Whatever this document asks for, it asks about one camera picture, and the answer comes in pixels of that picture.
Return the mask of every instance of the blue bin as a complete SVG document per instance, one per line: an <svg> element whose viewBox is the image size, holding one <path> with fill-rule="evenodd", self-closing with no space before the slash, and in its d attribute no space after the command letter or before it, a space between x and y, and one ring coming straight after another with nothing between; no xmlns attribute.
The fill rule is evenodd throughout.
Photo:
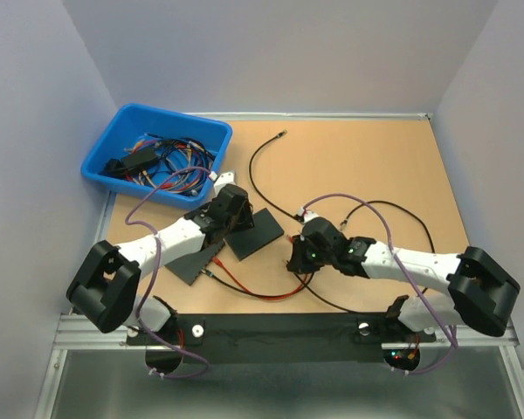
<svg viewBox="0 0 524 419"><path fill-rule="evenodd" d="M170 138L190 137L202 142L216 156L212 170L218 172L231 140L232 129L229 124L218 120L131 103L122 107L114 116L81 165L81 174L87 179L104 184L114 192L143 198L151 192L150 187L105 176L101 172L109 159L120 159L127 155L124 149L131 148L145 133ZM207 181L197 196L182 196L158 190L150 199L185 210L194 210L206 200L211 186L212 182Z"/></svg>

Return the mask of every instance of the tan tabletop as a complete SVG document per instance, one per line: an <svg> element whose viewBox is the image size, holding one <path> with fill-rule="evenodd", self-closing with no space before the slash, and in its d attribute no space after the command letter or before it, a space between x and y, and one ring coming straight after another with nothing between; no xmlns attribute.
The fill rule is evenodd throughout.
<svg viewBox="0 0 524 419"><path fill-rule="evenodd" d="M289 212L310 199L333 192L365 200L382 199L398 203L420 216L431 232L437 252L461 252L467 238L458 208L446 177L431 126L426 120L345 120L345 121L234 121L233 137L223 169L234 169L238 185L249 193L254 211L264 207L272 212L286 234L297 234L300 225L269 207L252 189L248 161L264 141L286 129L288 134L265 148L254 162L254 178L271 200ZM117 196L107 239L123 243L148 234L146 229L124 224L124 217L137 199ZM312 210L333 223L339 222L356 205L333 198L316 203ZM392 229L394 244L429 251L422 227L399 209L377 204ZM134 219L162 229L185 211L157 203L146 203ZM367 236L385 240L384 229L368 209L350 219L348 237ZM291 245L282 237L238 262L230 249L218 257L253 292L280 294L299 285L286 271L285 260ZM220 278L231 282L215 264ZM141 282L141 291L148 279ZM312 288L340 306L359 311L383 311L398 295L413 292L409 285L392 280L351 278L331 267L315 274ZM193 286L184 284L162 268L154 295L166 300L181 313L323 313L337 311L307 291L290 299L268 302L245 296L201 275Z"/></svg>

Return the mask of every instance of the gray wall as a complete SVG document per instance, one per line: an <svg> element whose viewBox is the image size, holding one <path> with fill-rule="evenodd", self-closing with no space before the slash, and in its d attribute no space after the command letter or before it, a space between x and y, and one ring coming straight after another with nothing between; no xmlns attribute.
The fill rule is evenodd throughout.
<svg viewBox="0 0 524 419"><path fill-rule="evenodd" d="M465 229L522 284L524 360L524 0L500 0L433 119Z"/></svg>
<svg viewBox="0 0 524 419"><path fill-rule="evenodd" d="M496 0L64 0L117 105L432 112Z"/></svg>
<svg viewBox="0 0 524 419"><path fill-rule="evenodd" d="M103 195L79 165L114 113L57 0L0 1L0 417L32 417Z"/></svg>

